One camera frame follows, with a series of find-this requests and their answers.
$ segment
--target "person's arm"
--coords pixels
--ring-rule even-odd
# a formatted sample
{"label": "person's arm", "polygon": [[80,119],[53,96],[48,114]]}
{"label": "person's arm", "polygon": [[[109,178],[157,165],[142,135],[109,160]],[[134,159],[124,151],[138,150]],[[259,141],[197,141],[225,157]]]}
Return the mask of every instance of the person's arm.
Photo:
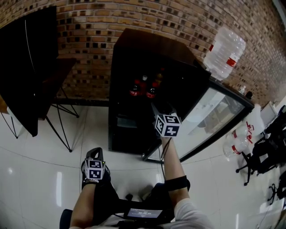
{"label": "person's arm", "polygon": [[70,227],[87,228],[93,222],[93,199],[96,184],[84,186],[71,215]]}
{"label": "person's arm", "polygon": [[[169,138],[162,138],[163,149],[168,141]],[[173,139],[171,139],[169,147],[165,154],[164,167],[165,167],[164,170],[165,170],[166,180],[172,180],[175,178],[185,176]],[[187,188],[181,188],[178,190],[170,191],[169,195],[174,207],[180,200],[189,198],[189,193]]]}

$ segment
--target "black chair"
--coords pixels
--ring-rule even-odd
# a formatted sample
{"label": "black chair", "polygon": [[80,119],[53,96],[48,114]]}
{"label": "black chair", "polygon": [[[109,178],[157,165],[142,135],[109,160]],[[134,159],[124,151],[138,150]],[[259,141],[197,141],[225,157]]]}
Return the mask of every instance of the black chair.
{"label": "black chair", "polygon": [[[245,155],[244,152],[241,152],[242,156],[246,161],[246,165],[237,169],[236,173],[239,173],[240,170],[248,167],[248,177],[247,182],[244,183],[244,186],[247,186],[249,183],[250,175],[257,171],[257,176],[259,174],[264,174],[273,168],[277,167],[277,164],[285,161],[284,152],[286,150],[285,146],[277,145],[271,138],[264,141],[260,141],[258,144],[255,144],[252,155]],[[267,155],[268,157],[261,162],[260,157]]]}
{"label": "black chair", "polygon": [[59,229],[69,229],[72,218],[72,210],[64,209],[59,221]]}
{"label": "black chair", "polygon": [[273,204],[276,194],[279,199],[283,199],[284,197],[286,197],[286,189],[283,190],[284,188],[286,188],[286,172],[282,173],[282,175],[280,176],[278,188],[275,186],[275,184],[272,184],[272,186],[269,186],[269,188],[272,190],[272,196],[267,200],[272,200],[270,205]]}
{"label": "black chair", "polygon": [[286,106],[284,105],[278,113],[277,118],[267,127],[265,133],[276,135],[286,127]]}

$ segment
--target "white sleeve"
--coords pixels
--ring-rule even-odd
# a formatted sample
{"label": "white sleeve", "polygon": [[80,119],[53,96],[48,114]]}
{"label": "white sleeve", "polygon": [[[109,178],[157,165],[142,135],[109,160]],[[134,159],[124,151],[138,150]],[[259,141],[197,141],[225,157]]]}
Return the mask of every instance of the white sleeve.
{"label": "white sleeve", "polygon": [[177,227],[214,229],[207,216],[201,211],[197,210],[189,198],[182,199],[180,202],[178,202],[175,206],[174,212],[176,221],[172,226],[172,229]]}

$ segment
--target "red label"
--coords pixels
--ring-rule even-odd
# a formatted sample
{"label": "red label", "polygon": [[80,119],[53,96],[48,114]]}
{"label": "red label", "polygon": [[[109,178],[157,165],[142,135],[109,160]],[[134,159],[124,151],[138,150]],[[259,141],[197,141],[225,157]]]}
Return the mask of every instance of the red label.
{"label": "red label", "polygon": [[232,58],[228,58],[227,64],[231,67],[234,67],[234,66],[236,66],[236,61],[233,60]]}
{"label": "red label", "polygon": [[146,95],[147,95],[148,98],[155,98],[155,95],[154,95],[154,94],[151,94],[151,93],[149,93],[149,92],[147,92]]}
{"label": "red label", "polygon": [[232,150],[233,150],[236,154],[240,154],[240,152],[237,151],[237,149],[236,149],[236,147],[235,147],[234,145],[233,145],[231,148],[232,148]]}
{"label": "red label", "polygon": [[139,95],[139,91],[129,91],[130,95],[136,96]]}
{"label": "red label", "polygon": [[232,132],[232,136],[233,136],[234,138],[237,138],[236,130],[234,130],[234,131]]}

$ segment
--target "black wires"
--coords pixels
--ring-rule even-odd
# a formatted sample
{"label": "black wires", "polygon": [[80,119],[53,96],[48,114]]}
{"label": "black wires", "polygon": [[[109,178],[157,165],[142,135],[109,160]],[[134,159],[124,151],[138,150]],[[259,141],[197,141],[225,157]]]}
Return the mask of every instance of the black wires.
{"label": "black wires", "polygon": [[117,214],[113,214],[114,216],[117,216],[117,217],[119,217],[119,218],[122,218],[122,219],[124,219],[124,217],[122,217],[122,216],[119,216],[119,215],[117,215]]}
{"label": "black wires", "polygon": [[170,139],[168,140],[168,142],[166,143],[166,145],[164,146],[162,155],[160,154],[160,150],[159,150],[160,164],[161,164],[161,168],[162,168],[162,173],[163,173],[163,176],[164,176],[164,180],[166,180],[166,178],[165,178],[165,173],[164,173],[164,169],[163,169],[163,159],[165,158],[165,155],[166,155],[166,152],[167,152],[167,150],[168,150],[168,148],[169,148],[169,144],[170,144],[171,139],[172,139],[172,138],[170,138]]}

